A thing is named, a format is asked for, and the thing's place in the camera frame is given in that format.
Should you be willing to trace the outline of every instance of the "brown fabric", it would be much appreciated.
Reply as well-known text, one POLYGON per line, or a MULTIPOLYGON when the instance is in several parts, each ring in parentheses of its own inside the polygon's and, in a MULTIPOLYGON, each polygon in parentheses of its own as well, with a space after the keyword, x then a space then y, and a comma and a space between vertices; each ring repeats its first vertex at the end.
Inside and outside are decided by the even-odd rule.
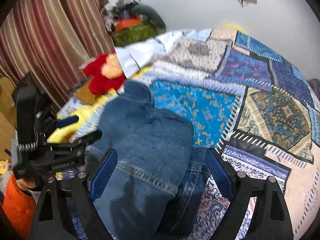
POLYGON ((17 83, 31 71, 61 107, 77 69, 113 49, 100 13, 107 0, 18 0, 0 28, 0 74, 17 83))

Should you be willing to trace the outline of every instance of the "red and beige curtain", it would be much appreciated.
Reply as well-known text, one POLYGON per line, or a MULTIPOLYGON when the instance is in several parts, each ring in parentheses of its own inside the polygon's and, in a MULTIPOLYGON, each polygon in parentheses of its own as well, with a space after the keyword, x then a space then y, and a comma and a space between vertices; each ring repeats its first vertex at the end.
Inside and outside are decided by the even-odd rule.
POLYGON ((18 0, 0 28, 0 74, 14 83, 29 71, 61 107, 78 67, 113 49, 100 9, 107 0, 18 0))

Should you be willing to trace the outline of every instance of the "metal bolt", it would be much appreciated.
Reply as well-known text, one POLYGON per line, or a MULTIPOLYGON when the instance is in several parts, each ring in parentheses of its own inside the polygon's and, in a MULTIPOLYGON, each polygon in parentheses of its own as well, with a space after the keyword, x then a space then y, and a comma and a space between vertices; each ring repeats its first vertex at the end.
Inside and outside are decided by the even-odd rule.
POLYGON ((49 183, 54 182, 54 177, 49 177, 49 178, 48 178, 48 182, 49 182, 49 183))
POLYGON ((244 178, 245 177, 245 173, 243 171, 239 171, 237 173, 237 175, 240 177, 240 178, 244 178))
POLYGON ((276 178, 275 178, 275 177, 270 176, 270 177, 269 177, 269 181, 270 181, 270 182, 276 182, 276 178))
POLYGON ((78 173, 78 178, 80 179, 84 178, 85 176, 87 176, 87 174, 84 171, 78 173))

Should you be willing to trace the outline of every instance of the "white wall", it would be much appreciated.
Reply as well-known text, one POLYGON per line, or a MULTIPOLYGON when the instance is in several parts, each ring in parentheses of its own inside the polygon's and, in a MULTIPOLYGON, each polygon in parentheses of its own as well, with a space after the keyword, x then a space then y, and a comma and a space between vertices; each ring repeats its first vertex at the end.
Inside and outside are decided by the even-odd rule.
POLYGON ((320 79, 320 23, 305 0, 142 0, 163 18, 167 30, 237 24, 277 51, 307 79, 320 79))

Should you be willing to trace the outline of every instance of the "patchwork blanket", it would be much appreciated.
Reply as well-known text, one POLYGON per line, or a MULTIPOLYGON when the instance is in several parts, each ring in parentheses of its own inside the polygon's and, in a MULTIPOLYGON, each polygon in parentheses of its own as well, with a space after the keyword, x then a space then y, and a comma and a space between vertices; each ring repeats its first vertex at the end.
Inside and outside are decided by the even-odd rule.
MULTIPOLYGON (((156 40, 159 45, 165 39, 156 40)), ((299 239, 320 206, 320 102, 308 82, 281 55, 237 30, 206 29, 180 35, 170 44, 153 57, 148 71, 133 79, 150 87, 155 107, 192 122, 194 145, 215 147, 252 178, 274 176, 299 239)), ((130 73, 143 66, 131 66, 130 73)), ((95 129, 102 109, 75 137, 95 129)), ((251 198, 236 239, 245 237, 255 201, 251 198)), ((186 239, 209 239, 228 205, 211 177, 186 239)))

